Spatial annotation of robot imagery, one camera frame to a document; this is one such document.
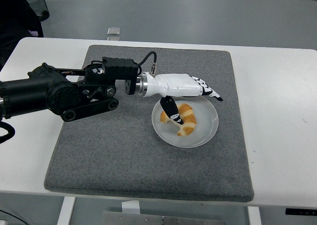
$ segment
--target white plate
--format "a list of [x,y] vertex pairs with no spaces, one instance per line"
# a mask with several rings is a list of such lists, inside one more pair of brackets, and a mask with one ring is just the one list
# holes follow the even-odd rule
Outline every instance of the white plate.
[[155,132],[165,142],[175,147],[192,148],[204,145],[215,135],[218,129],[218,114],[209,100],[203,96],[175,97],[176,104],[187,103],[193,108],[197,121],[195,130],[188,136],[177,136],[179,127],[172,122],[167,124],[160,122],[160,114],[163,111],[159,101],[152,111],[152,124]]

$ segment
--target white robotic hand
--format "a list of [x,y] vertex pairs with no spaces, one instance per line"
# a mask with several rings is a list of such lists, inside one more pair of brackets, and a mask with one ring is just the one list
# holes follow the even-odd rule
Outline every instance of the white robotic hand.
[[210,88],[204,80],[188,74],[159,74],[153,77],[150,73],[143,72],[139,78],[139,92],[144,97],[154,94],[160,94],[162,97],[209,95],[222,101],[220,95]]

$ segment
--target black cable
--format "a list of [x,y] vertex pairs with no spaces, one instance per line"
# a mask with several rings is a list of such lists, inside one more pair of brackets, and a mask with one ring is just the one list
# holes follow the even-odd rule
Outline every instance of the black cable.
[[12,217],[14,217],[14,218],[16,218],[16,219],[19,219],[21,222],[23,222],[23,223],[25,223],[26,225],[28,225],[28,224],[26,223],[26,221],[22,220],[21,218],[18,218],[17,216],[15,216],[15,215],[13,215],[13,214],[11,214],[11,213],[8,213],[8,212],[3,211],[3,210],[1,210],[1,209],[0,209],[0,212],[3,212],[3,213],[5,213],[5,214],[9,214],[10,216],[12,216]]
[[12,138],[15,135],[14,128],[10,124],[8,124],[6,122],[1,122],[0,121],[0,128],[3,128],[3,129],[8,131],[8,133],[6,135],[0,136],[0,143],[3,143],[6,140],[9,140],[10,138]]
[[156,61],[157,61],[157,53],[154,52],[154,51],[149,52],[149,53],[145,56],[145,58],[144,58],[139,64],[137,64],[138,68],[140,69],[140,72],[138,73],[138,75],[141,75],[141,73],[142,73],[142,67],[141,67],[141,65],[143,65],[143,63],[145,63],[145,61],[146,61],[146,60],[149,58],[149,56],[152,55],[152,54],[154,55],[154,60],[153,60],[153,62],[156,63]]
[[139,64],[137,64],[138,66],[141,66],[143,63],[145,63],[145,61],[149,58],[149,56],[150,55],[154,55],[154,63],[156,63],[156,61],[157,61],[157,53],[156,52],[154,52],[154,51],[151,51],[151,52],[149,52],[146,56],[145,56],[145,58],[139,63]]

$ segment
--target robotic arm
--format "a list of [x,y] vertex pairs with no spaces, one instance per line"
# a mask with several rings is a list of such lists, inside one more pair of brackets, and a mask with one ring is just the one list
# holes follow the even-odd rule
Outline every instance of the robotic arm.
[[[142,72],[141,65],[154,55],[151,72]],[[119,101],[115,81],[125,80],[125,93],[138,92],[143,97],[160,94],[160,104],[166,114],[182,124],[177,106],[172,97],[195,97],[209,95],[222,98],[203,80],[187,74],[156,75],[155,52],[150,52],[140,63],[132,59],[103,57],[92,61],[84,69],[54,68],[46,63],[28,73],[29,79],[0,82],[0,120],[12,116],[49,109],[66,121],[112,111]],[[69,75],[83,76],[82,80],[71,82]],[[14,135],[14,129],[7,123],[0,126],[8,134],[0,137],[0,143]]]

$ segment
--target white table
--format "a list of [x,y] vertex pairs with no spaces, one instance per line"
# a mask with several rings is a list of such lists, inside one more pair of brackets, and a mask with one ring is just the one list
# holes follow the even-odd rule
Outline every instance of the white table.
[[[26,38],[14,50],[0,80],[28,78],[27,72],[43,62],[56,68],[81,68],[94,44],[230,52],[255,192],[253,201],[245,205],[317,208],[316,51]],[[43,186],[61,118],[45,110],[4,121],[16,135],[0,144],[0,192],[74,196]]]

